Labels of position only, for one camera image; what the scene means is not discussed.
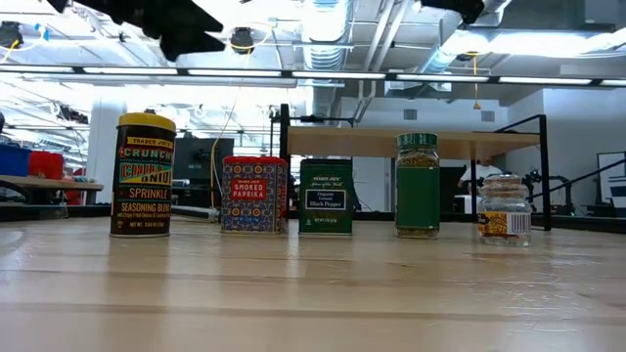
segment patterned tin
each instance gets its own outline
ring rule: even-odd
[[[287,211],[287,172],[287,163],[278,157],[225,157],[222,232],[281,233]]]

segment blue bin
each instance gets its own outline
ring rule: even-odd
[[[30,150],[0,144],[0,175],[28,176]]]

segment green cap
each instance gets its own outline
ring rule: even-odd
[[[437,147],[437,135],[432,133],[407,133],[395,137],[398,148],[411,146]]]

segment green spice jar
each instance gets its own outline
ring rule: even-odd
[[[437,135],[399,135],[396,147],[398,237],[434,240],[439,235],[440,219]]]

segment spice jar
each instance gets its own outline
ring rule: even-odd
[[[399,135],[396,147],[397,235],[402,238],[436,239],[440,218],[437,135]]]
[[[492,175],[480,188],[478,204],[480,241],[506,246],[530,245],[528,189],[517,175]]]

